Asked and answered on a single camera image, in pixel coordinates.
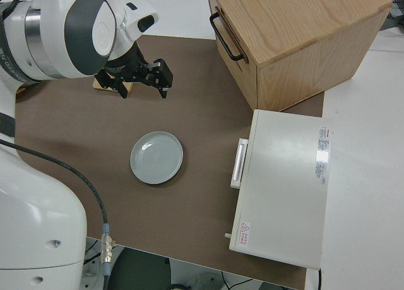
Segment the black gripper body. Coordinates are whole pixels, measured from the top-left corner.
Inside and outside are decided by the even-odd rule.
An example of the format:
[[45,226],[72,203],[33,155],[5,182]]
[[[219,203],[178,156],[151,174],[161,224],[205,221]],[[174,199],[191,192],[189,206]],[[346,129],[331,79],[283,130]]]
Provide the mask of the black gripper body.
[[107,61],[104,70],[116,78],[123,78],[124,81],[141,81],[147,77],[147,64],[135,42],[123,56]]

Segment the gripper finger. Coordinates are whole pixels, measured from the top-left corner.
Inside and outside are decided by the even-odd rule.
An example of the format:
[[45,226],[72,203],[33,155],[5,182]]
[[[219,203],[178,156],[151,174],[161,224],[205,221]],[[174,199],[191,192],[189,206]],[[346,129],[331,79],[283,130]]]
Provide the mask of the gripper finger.
[[156,88],[163,99],[167,97],[172,87],[173,74],[163,59],[144,64],[138,72],[141,83]]
[[111,76],[103,69],[95,75],[95,88],[107,92],[116,92],[123,99],[126,99],[129,93],[123,79]]

